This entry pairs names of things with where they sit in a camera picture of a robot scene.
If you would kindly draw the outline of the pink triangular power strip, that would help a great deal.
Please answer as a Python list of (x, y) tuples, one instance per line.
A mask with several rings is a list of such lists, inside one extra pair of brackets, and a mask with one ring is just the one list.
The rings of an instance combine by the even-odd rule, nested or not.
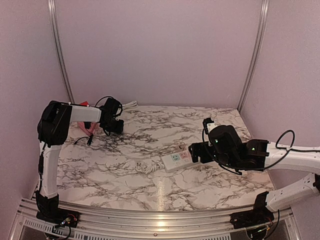
[(93, 135), (98, 127), (96, 122), (77, 122), (77, 126), (88, 136)]

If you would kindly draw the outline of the black power adapter with cable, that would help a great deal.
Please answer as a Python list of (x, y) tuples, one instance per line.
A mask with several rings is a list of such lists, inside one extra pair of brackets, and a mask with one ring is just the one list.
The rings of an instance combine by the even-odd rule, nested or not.
[(80, 140), (87, 140), (87, 145), (90, 146), (92, 144), (92, 141), (93, 141), (93, 137), (94, 137), (94, 134), (88, 136), (85, 134), (85, 136), (82, 136), (80, 137), (79, 139), (77, 139), (75, 142), (74, 142), (74, 145), (76, 145)]

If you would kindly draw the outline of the white multicolour power strip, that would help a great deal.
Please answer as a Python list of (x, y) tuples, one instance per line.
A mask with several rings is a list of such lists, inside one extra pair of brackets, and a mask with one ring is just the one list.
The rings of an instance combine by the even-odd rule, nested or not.
[(162, 156), (161, 161), (167, 173), (172, 173), (199, 164), (199, 162), (193, 162), (192, 156), (188, 150)]

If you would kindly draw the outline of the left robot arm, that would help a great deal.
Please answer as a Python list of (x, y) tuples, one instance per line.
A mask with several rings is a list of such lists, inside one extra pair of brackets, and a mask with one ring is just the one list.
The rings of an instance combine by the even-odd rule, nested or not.
[(101, 106), (81, 105), (52, 100), (44, 109), (37, 126), (40, 155), (38, 161), (38, 188), (35, 191), (38, 219), (61, 223), (67, 218), (77, 222), (79, 213), (59, 207), (57, 189), (58, 161), (63, 144), (68, 138), (69, 127), (73, 122), (83, 122), (85, 128), (92, 123), (109, 135), (122, 134), (124, 121), (118, 119), (123, 105), (114, 97), (104, 97)]

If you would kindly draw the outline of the red cube socket adapter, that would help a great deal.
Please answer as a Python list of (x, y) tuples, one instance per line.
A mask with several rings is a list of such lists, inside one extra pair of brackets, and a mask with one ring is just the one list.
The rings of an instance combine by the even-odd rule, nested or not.
[(85, 107), (89, 107), (90, 104), (87, 101), (84, 101), (82, 103), (79, 104), (80, 106), (85, 106)]

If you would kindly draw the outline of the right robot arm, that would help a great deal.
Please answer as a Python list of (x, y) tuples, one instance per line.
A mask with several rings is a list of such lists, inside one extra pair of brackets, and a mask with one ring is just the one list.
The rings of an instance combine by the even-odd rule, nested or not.
[(243, 171), (293, 170), (307, 172), (299, 181), (255, 198), (251, 210), (231, 214), (235, 229), (264, 224), (274, 220), (274, 213), (306, 198), (320, 194), (320, 149), (281, 145), (263, 139), (243, 142), (232, 125), (204, 124), (202, 136), (208, 140), (188, 147), (194, 163), (216, 162), (236, 175)]

